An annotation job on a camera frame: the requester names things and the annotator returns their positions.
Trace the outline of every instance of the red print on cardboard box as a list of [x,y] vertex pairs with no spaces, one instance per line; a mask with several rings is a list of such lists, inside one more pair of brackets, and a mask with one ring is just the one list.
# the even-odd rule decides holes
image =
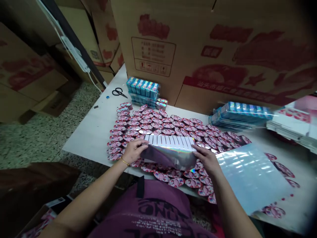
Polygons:
[[3,62],[1,65],[7,72],[15,73],[8,78],[8,83],[12,89],[18,91],[48,72],[53,67],[47,60],[31,58],[28,60],[17,60],[12,62]]
[[161,40],[167,39],[169,34],[169,26],[161,22],[157,23],[154,19],[150,20],[149,14],[140,16],[138,29],[139,33],[143,36],[154,36],[160,38]]
[[110,27],[109,24],[106,24],[107,37],[110,41],[116,40],[118,37],[118,32],[116,28]]
[[118,65],[119,67],[121,67],[124,63],[124,59],[123,59],[123,54],[121,53],[121,55],[118,58]]
[[231,67],[223,64],[209,64],[195,70],[193,78],[208,82],[239,86],[248,75],[248,70],[242,67]]
[[106,51],[106,50],[103,50],[102,51],[102,55],[103,55],[103,57],[105,58],[105,59],[110,59],[110,58],[112,58],[112,51]]
[[245,43],[253,32],[252,28],[229,27],[217,24],[209,37],[213,40],[226,40],[229,42]]
[[314,59],[314,49],[282,39],[284,32],[259,33],[249,43],[237,48],[233,61],[237,65],[258,65],[280,71],[291,71]]

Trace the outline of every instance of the cardboard box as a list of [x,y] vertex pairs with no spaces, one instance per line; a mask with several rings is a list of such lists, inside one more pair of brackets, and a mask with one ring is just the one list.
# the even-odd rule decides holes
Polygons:
[[101,76],[103,77],[105,82],[109,85],[109,83],[111,82],[111,80],[114,77],[113,74],[112,73],[108,73],[108,72],[103,72],[103,71],[99,71],[99,73],[101,74]]
[[66,82],[49,62],[0,23],[0,84],[41,101]]
[[73,7],[67,7],[69,5],[72,6],[71,4],[66,4],[69,3],[69,1],[65,1],[65,3],[58,2],[57,4],[64,17],[68,21],[69,25],[73,29],[74,33],[78,37],[80,43],[86,49],[93,63],[95,65],[104,66],[99,46],[95,34],[92,30],[86,10],[79,0],[78,2],[79,4],[75,4],[73,5]]
[[0,122],[13,122],[38,102],[0,84]]
[[119,69],[121,68],[123,64],[124,64],[123,54],[122,54],[121,46],[119,45],[116,55],[113,58],[110,67],[116,74],[118,73]]
[[70,98],[55,91],[31,110],[40,114],[58,117],[68,106]]
[[169,105],[279,108],[317,89],[314,42],[292,1],[111,0],[129,76]]
[[106,66],[110,66],[119,46],[115,19],[111,13],[92,12],[99,48]]

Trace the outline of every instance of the human hand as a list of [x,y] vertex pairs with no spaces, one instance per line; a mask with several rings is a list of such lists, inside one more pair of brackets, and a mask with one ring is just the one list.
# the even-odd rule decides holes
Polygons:
[[140,157],[141,152],[148,147],[148,145],[140,146],[144,143],[148,144],[149,142],[141,138],[137,138],[129,142],[122,156],[122,159],[128,164],[135,162]]
[[203,163],[204,168],[209,177],[214,176],[218,173],[222,173],[219,162],[216,158],[216,155],[213,152],[205,148],[201,148],[197,145],[192,145],[192,147],[197,150],[193,153]]

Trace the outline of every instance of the pink round packaging card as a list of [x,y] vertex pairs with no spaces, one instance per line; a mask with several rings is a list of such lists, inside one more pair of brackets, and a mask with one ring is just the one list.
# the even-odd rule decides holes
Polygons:
[[212,185],[212,181],[208,176],[200,176],[199,181],[206,185]]
[[136,138],[144,139],[145,135],[138,135]]
[[139,131],[139,130],[141,130],[141,127],[139,127],[139,126],[129,126],[128,130],[130,130],[130,131]]
[[113,134],[114,136],[121,136],[123,134],[122,131],[118,131],[118,130],[111,130],[110,133]]
[[179,121],[173,121],[172,124],[174,126],[177,126],[177,127],[184,127],[185,124],[183,122],[179,122]]
[[110,148],[109,150],[107,150],[108,154],[117,154],[121,151],[122,149],[120,147],[116,147],[116,148]]
[[184,129],[187,131],[197,131],[196,127],[191,127],[191,126],[184,126]]
[[206,173],[205,168],[202,168],[202,169],[198,170],[198,172],[199,172],[200,175],[208,176],[208,174]]
[[152,117],[152,121],[157,124],[163,124],[163,122],[160,119],[157,119],[156,117]]
[[134,137],[128,136],[128,135],[124,135],[124,136],[123,136],[123,139],[124,139],[125,141],[127,141],[127,142],[130,142],[130,141],[133,141],[133,140],[134,140]]
[[174,128],[175,126],[171,123],[163,123],[164,128]]
[[153,126],[149,125],[149,124],[141,124],[140,127],[142,129],[147,129],[147,130],[152,130]]
[[208,150],[211,149],[210,145],[208,145],[208,144],[206,144],[206,143],[204,143],[204,142],[198,141],[198,142],[196,142],[196,145],[198,145],[198,146],[201,147],[201,148],[208,149]]
[[154,128],[156,128],[156,129],[163,129],[163,126],[162,125],[160,125],[160,124],[158,124],[158,123],[155,123],[155,122],[152,122],[151,123],[151,126],[153,126]]
[[181,127],[181,133],[183,134],[183,136],[185,137],[189,137],[189,133],[187,131],[185,131],[185,129],[183,127]]
[[163,129],[162,130],[162,133],[166,134],[166,135],[174,135],[175,134],[175,131],[173,130],[169,130],[169,129]]
[[130,117],[130,121],[140,121],[142,118],[141,117]]
[[121,146],[121,143],[118,141],[111,141],[107,143],[107,146],[111,147],[111,148],[115,148],[115,147],[119,147]]
[[204,126],[203,124],[196,124],[195,127],[198,129],[198,130],[208,130],[208,127]]
[[109,139],[112,141],[122,141],[123,137],[122,136],[110,136]]
[[118,117],[118,120],[119,120],[119,121],[127,121],[127,120],[129,120],[129,118],[131,118],[131,117],[119,116],[119,117]]
[[175,121],[179,121],[181,122],[183,119],[180,118],[179,116],[176,116],[176,115],[171,115],[171,118],[173,118]]
[[205,186],[198,189],[198,195],[203,196],[203,197],[209,196],[213,192],[214,192],[214,188],[210,185],[205,185]]
[[202,186],[202,183],[197,179],[187,179],[185,184],[191,188],[200,188]]
[[189,132],[190,136],[193,137],[196,141],[202,142],[202,138],[195,134],[195,132]]
[[129,126],[139,126],[141,123],[139,121],[128,121]]
[[126,126],[128,123],[126,121],[115,121],[115,123],[119,126]]
[[215,193],[212,193],[212,194],[209,195],[208,202],[212,203],[212,204],[217,204]]
[[117,153],[117,154],[111,154],[108,156],[108,160],[115,161],[119,160],[122,157],[122,154]]
[[158,136],[158,135],[160,135],[161,133],[162,133],[162,130],[161,130],[161,129],[158,129],[158,130],[153,131],[151,135],[153,135],[153,136]]
[[139,108],[139,112],[142,112],[144,111],[148,106],[146,104],[142,105],[140,108]]
[[150,118],[152,118],[152,117],[154,117],[153,114],[146,114],[146,115],[143,115],[143,116],[142,116],[142,119],[150,119]]
[[186,118],[183,118],[182,120],[183,120],[183,122],[184,122],[186,125],[188,125],[188,126],[194,126],[194,125],[195,125],[194,123],[192,123],[190,120],[188,120],[188,119],[186,119]]
[[175,127],[174,130],[175,130],[176,135],[183,136],[181,130],[178,127]]
[[137,116],[137,117],[141,117],[142,116],[142,113],[141,112],[138,112],[138,111],[132,111],[132,114],[134,116]]
[[166,113],[163,109],[160,109],[160,110],[159,110],[159,113],[160,113],[163,117],[168,117],[167,113]]
[[124,147],[124,148],[126,148],[126,146],[128,145],[128,141],[124,141],[124,142],[122,142],[122,146]]
[[140,134],[143,134],[143,135],[150,135],[152,133],[152,131],[144,130],[144,129],[139,130],[139,132],[140,132]]
[[158,180],[161,180],[163,182],[169,182],[171,180],[166,174],[162,172],[155,171],[153,174]]
[[195,131],[195,133],[196,133],[197,135],[201,136],[201,137],[208,137],[208,136],[209,136],[208,133],[206,133],[206,132],[204,132],[204,131],[200,131],[200,130]]
[[143,115],[151,114],[153,112],[152,109],[147,109],[142,112]]
[[199,173],[197,172],[197,171],[195,171],[195,172],[192,172],[192,171],[184,171],[183,172],[183,175],[186,177],[186,178],[190,178],[190,179],[193,179],[193,178],[195,178],[195,179],[197,179],[197,178],[199,178]]
[[135,161],[135,162],[131,163],[131,164],[130,164],[130,166],[131,166],[131,167],[134,167],[134,168],[136,168],[136,167],[140,167],[141,162],[142,162],[142,159],[141,159],[141,158],[139,158],[137,161]]
[[163,118],[162,119],[162,122],[165,122],[165,123],[171,123],[171,122],[173,122],[174,121],[174,119],[173,118],[170,118],[170,117],[167,117],[167,118]]
[[195,118],[190,118],[189,119],[192,123],[194,124],[202,124],[202,121],[201,120],[198,120],[198,119],[195,119]]
[[140,120],[140,122],[142,124],[149,124],[149,123],[152,123],[152,120],[151,119],[142,119],[142,120]]
[[140,133],[138,133],[137,131],[127,131],[125,133],[127,136],[138,136]]
[[159,114],[158,112],[156,111],[153,111],[153,115],[158,118],[158,119],[162,119],[163,117],[161,116],[161,114]]
[[126,128],[124,126],[114,125],[113,128],[118,131],[125,131]]
[[180,170],[171,169],[166,171],[166,175],[171,178],[180,178],[183,174]]
[[174,178],[174,179],[171,179],[168,182],[168,185],[170,185],[172,187],[180,187],[180,186],[184,185],[184,183],[185,183],[185,179],[183,179],[183,178]]
[[157,170],[157,166],[155,164],[147,164],[141,166],[141,169],[145,172],[155,172]]

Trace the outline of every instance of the small black object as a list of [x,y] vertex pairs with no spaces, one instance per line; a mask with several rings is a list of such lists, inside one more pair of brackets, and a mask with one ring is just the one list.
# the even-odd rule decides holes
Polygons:
[[122,88],[116,88],[115,90],[113,90],[112,91],[112,95],[114,95],[114,96],[124,96],[125,98],[128,98],[126,95],[124,95],[123,93],[123,90],[122,90]]

